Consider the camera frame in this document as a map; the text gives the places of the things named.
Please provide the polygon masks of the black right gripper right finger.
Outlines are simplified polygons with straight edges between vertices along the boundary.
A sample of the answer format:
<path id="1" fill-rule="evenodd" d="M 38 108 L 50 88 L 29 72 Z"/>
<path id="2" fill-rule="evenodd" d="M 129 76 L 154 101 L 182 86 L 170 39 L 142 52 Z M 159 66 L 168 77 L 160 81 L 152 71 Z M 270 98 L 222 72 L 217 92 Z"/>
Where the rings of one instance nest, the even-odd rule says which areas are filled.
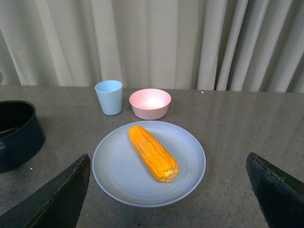
<path id="1" fill-rule="evenodd" d="M 304 226 L 304 184 L 251 152 L 246 170 L 255 197 L 270 228 Z"/>

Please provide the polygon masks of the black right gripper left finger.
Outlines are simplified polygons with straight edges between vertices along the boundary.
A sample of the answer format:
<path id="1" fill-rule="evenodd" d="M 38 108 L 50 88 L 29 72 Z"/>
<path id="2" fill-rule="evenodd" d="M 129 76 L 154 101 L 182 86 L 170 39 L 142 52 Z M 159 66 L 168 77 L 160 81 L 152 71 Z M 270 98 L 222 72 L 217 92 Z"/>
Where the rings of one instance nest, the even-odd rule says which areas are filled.
<path id="1" fill-rule="evenodd" d="M 82 155 L 0 217 L 2 228 L 74 228 L 87 194 L 90 158 Z"/>

